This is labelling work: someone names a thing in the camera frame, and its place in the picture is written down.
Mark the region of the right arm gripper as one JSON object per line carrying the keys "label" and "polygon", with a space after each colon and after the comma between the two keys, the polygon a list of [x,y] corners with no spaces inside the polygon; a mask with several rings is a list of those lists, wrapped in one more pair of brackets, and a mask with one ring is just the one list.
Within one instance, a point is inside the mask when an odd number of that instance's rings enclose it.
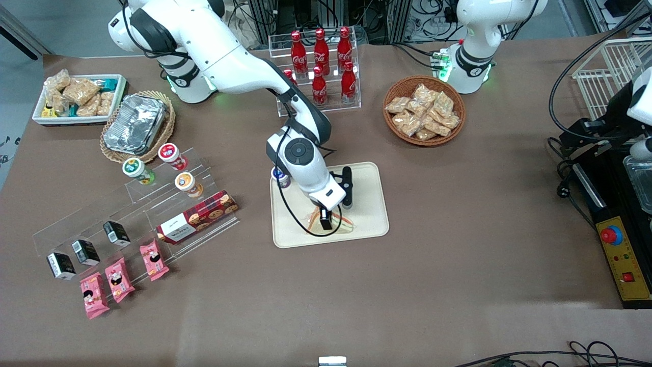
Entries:
{"label": "right arm gripper", "polygon": [[333,176],[328,176],[323,189],[310,192],[307,196],[320,206],[320,225],[324,231],[333,230],[332,225],[334,228],[341,227],[342,210],[340,207],[335,208],[343,202],[346,192]]}

